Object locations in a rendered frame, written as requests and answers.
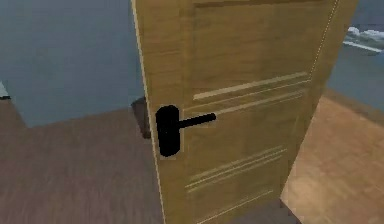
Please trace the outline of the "framed sea picture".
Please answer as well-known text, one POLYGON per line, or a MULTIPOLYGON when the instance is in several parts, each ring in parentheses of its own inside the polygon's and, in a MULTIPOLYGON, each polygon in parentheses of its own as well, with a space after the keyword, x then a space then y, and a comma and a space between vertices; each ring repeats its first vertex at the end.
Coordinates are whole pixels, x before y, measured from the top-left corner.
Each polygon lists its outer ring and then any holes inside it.
POLYGON ((360 49, 380 53, 384 50, 384 31, 360 31, 357 27, 351 26, 347 30, 343 43, 360 49))

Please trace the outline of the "light wooden room door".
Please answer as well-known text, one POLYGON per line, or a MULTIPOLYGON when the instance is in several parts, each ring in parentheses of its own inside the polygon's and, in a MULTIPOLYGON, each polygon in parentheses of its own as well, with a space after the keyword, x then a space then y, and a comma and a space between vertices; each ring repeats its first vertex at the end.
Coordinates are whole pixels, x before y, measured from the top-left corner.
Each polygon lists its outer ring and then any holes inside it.
POLYGON ((162 224, 277 201, 359 0, 131 0, 162 224), (155 113, 216 119, 160 154, 155 113))

